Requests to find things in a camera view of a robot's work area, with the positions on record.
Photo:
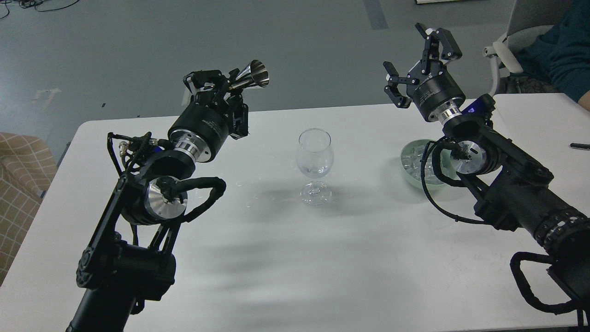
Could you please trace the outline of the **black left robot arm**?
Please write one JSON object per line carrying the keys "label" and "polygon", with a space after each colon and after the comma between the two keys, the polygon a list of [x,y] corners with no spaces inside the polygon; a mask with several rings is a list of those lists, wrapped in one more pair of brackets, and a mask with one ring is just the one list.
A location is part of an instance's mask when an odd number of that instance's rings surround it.
{"label": "black left robot arm", "polygon": [[122,332],[146,301],[160,301],[174,284],[181,224],[206,212],[227,188],[218,177],[192,178],[195,166],[214,160],[228,137],[248,135],[242,93],[269,81],[257,59],[227,76],[194,71],[183,78],[190,100],[167,138],[107,135],[118,182],[78,263],[76,282],[86,292],[68,332]]}

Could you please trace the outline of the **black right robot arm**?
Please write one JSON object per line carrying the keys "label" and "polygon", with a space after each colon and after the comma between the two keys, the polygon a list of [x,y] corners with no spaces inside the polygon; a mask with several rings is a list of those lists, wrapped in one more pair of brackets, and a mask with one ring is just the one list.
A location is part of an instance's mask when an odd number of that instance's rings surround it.
{"label": "black right robot arm", "polygon": [[[577,313],[578,331],[589,330],[589,218],[549,189],[554,175],[512,140],[493,128],[495,100],[485,93],[461,108],[465,94],[447,71],[460,59],[452,33],[445,28],[415,25],[424,39],[421,59],[405,76],[384,62],[388,77],[385,93],[398,108],[415,104],[426,122],[440,122],[443,136],[426,143],[420,164],[420,182],[429,202],[454,221],[490,225],[497,230],[523,228],[544,254],[517,252],[510,270],[525,302],[554,315]],[[451,187],[466,188],[476,199],[476,219],[441,208],[425,182],[426,162],[431,159],[437,179]],[[547,264],[548,275],[569,297],[561,304],[544,304],[531,289],[521,263]]]}

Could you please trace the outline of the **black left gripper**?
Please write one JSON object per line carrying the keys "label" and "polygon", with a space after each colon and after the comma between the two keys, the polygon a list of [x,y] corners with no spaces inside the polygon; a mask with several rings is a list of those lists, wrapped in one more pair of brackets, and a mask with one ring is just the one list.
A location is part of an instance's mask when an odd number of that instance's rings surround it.
{"label": "black left gripper", "polygon": [[[238,140],[248,136],[249,106],[244,103],[242,91],[230,92],[225,99],[225,76],[220,70],[198,70],[183,78],[190,92],[185,111],[168,131],[174,151],[187,155],[194,163],[207,163],[215,159],[228,137]],[[204,97],[213,92],[220,100]]]}

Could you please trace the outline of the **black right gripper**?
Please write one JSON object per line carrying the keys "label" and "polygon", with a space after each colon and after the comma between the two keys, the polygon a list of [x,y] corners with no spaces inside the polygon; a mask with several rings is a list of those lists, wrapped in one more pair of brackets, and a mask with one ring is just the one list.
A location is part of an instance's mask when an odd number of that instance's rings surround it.
{"label": "black right gripper", "polygon": [[[438,119],[436,110],[439,107],[447,102],[460,107],[466,100],[463,90],[447,69],[449,63],[463,57],[463,51],[453,34],[445,28],[427,28],[422,23],[416,23],[415,28],[425,40],[422,57],[406,77],[401,77],[391,62],[384,61],[387,73],[384,92],[397,108],[409,108],[413,101],[423,119],[434,122]],[[402,95],[400,84],[409,85],[408,96]]]}

